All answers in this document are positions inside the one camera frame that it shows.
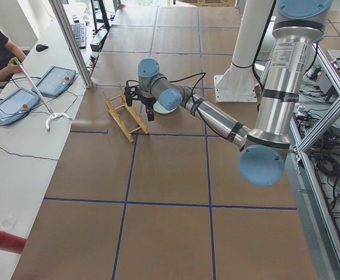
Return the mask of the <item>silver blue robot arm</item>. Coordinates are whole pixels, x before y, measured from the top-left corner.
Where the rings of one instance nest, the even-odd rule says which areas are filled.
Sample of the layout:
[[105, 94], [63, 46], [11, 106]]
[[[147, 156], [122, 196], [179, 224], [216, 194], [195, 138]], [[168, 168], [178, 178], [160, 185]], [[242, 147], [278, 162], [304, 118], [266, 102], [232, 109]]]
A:
[[266, 28], [275, 17], [275, 44], [262, 78], [262, 97], [254, 128], [237, 121], [188, 86], [176, 85], [160, 72], [155, 59], [138, 65], [138, 97], [151, 110], [159, 103], [199, 117], [241, 152], [238, 167], [250, 183], [270, 186], [281, 179], [290, 148], [288, 128], [299, 98], [313, 43], [322, 39], [331, 1], [247, 1], [230, 67], [214, 76], [218, 102], [256, 102], [253, 68]]

